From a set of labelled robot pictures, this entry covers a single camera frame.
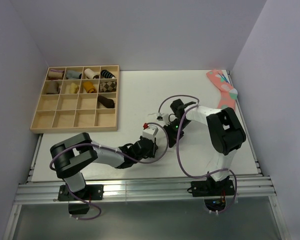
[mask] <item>metal bracket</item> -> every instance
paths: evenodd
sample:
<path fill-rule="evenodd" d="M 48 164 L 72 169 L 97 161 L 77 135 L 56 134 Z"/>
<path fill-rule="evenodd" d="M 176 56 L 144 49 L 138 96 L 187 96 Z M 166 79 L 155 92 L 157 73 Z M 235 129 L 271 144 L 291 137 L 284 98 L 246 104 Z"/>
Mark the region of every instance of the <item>metal bracket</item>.
<path fill-rule="evenodd" d="M 235 187 L 231 180 L 225 182 L 222 189 L 210 190 L 210 184 L 206 181 L 192 181 L 191 193 L 192 197 L 213 197 L 221 196 L 222 190 L 224 190 L 226 196 L 233 196 L 235 194 Z"/>
<path fill-rule="evenodd" d="M 86 191 L 89 194 L 83 196 L 82 197 L 83 200 L 87 200 L 87 201 L 102 200 L 104 196 L 104 186 L 102 184 L 86 185 Z M 61 185 L 59 188 L 58 201 L 69 202 L 69 201 L 76 201 L 76 199 L 69 193 L 66 185 Z"/>

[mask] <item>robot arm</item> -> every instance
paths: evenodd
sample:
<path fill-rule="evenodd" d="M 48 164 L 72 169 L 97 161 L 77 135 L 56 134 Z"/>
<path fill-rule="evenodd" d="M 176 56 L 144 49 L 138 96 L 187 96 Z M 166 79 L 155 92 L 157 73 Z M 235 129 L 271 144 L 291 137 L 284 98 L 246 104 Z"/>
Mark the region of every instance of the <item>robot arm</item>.
<path fill-rule="evenodd" d="M 216 151 L 208 171 L 230 169 L 237 150 L 246 140 L 246 134 L 235 111 L 230 107 L 213 109 L 206 106 L 198 106 L 187 113 L 186 119 L 208 126 L 211 143 Z M 211 175 L 211 177 L 217 182 L 222 181 L 228 175 L 229 172 L 220 171 Z"/>
<path fill-rule="evenodd" d="M 77 146 L 75 149 L 79 152 L 78 155 L 75 155 L 73 149 L 69 150 L 61 154 L 53 162 L 57 177 L 63 179 L 73 193 L 82 191 L 82 194 L 84 195 L 86 191 L 86 181 L 80 171 L 87 165 L 98 163 L 107 164 L 116 169 L 126 169 L 136 163 L 135 161 L 124 157 L 122 154 L 118 154 L 118 152 L 124 153 L 138 161 L 146 158 L 154 158 L 158 149 L 156 144 L 158 128 L 154 125 L 147 124 L 145 124 L 143 128 L 140 140 L 134 144 L 128 143 L 117 148 L 104 145 L 103 148 L 92 146 L 100 146 L 100 144 L 91 140 L 89 134 L 86 132 L 53 145 L 50 148 L 52 158 L 73 146 Z"/>

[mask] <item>wooden organizer box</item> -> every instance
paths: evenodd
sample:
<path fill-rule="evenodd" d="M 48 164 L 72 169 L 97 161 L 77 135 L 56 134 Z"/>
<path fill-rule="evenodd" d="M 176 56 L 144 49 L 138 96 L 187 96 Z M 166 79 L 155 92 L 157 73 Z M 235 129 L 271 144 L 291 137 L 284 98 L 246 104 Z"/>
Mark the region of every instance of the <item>wooden organizer box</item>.
<path fill-rule="evenodd" d="M 64 71 L 63 79 L 50 80 L 48 73 L 51 69 Z M 98 79 L 88 79 L 84 70 L 91 69 L 99 74 Z M 69 70 L 82 73 L 81 79 L 67 79 Z M 103 78 L 102 70 L 111 72 L 115 78 Z M 36 134 L 116 131 L 118 116 L 120 70 L 118 65 L 105 66 L 69 66 L 49 67 L 42 86 L 40 98 L 32 120 L 30 130 Z M 59 94 L 46 94 L 49 82 L 55 81 L 60 89 Z M 83 83 L 90 81 L 97 89 L 96 93 L 87 93 Z M 99 84 L 116 82 L 115 92 L 100 92 Z M 79 85 L 77 93 L 70 93 L 71 83 Z M 98 102 L 98 96 L 112 99 L 114 108 L 106 108 Z"/>

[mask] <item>white table surface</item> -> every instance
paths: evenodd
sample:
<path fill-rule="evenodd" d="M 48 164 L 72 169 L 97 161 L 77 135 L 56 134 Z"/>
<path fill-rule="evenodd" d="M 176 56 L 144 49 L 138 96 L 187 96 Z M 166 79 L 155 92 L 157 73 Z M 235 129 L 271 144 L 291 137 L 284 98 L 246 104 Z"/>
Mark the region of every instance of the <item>white table surface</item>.
<path fill-rule="evenodd" d="M 89 132 L 96 142 L 112 147 L 136 142 L 142 134 L 145 122 L 156 121 L 155 115 L 160 103 L 167 97 L 177 94 L 196 96 L 200 104 L 216 108 L 220 100 L 220 91 L 207 78 L 207 70 L 178 71 L 122 71 L 120 74 L 120 92 L 118 106 L 118 131 Z M 190 98 L 181 97 L 184 103 Z M 162 113 L 172 113 L 168 100 L 162 107 Z M 236 114 L 242 119 L 236 107 Z M 50 147 L 77 133 L 45 133 L 35 162 L 33 182 L 60 181 L 54 171 L 49 169 L 52 159 Z M 159 156 L 165 148 L 166 140 L 160 130 L 157 134 Z M 202 175 L 215 149 L 210 140 L 208 127 L 191 122 L 184 129 L 180 140 L 180 157 L 186 171 L 191 175 Z M 237 175 L 257 174 L 255 159 L 248 140 L 235 155 L 231 169 Z M 169 148 L 166 155 L 153 164 L 137 163 L 130 168 L 115 169 L 105 164 L 92 163 L 81 171 L 86 180 L 121 180 L 146 178 L 184 177 L 176 157 L 176 146 Z"/>

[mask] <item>black mounting bracket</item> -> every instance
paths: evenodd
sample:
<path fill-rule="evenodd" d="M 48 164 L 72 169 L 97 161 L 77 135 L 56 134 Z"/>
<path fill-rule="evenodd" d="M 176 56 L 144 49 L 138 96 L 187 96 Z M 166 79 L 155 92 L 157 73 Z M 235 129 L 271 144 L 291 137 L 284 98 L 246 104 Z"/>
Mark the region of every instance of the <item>black mounting bracket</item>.
<path fill-rule="evenodd" d="M 235 186 L 229 177 L 217 182 L 212 177 L 208 177 L 205 181 L 192 181 L 191 187 L 188 189 L 193 197 L 216 197 L 221 196 L 223 191 L 226 196 L 235 195 Z"/>
<path fill-rule="evenodd" d="M 86 201 L 96 201 L 102 200 L 104 196 L 104 186 L 102 184 L 89 184 L 85 186 L 84 193 L 78 195 L 77 197 L 86 200 Z M 66 185 L 61 185 L 58 194 L 58 201 L 60 202 L 69 202 L 77 201 L 68 191 Z"/>

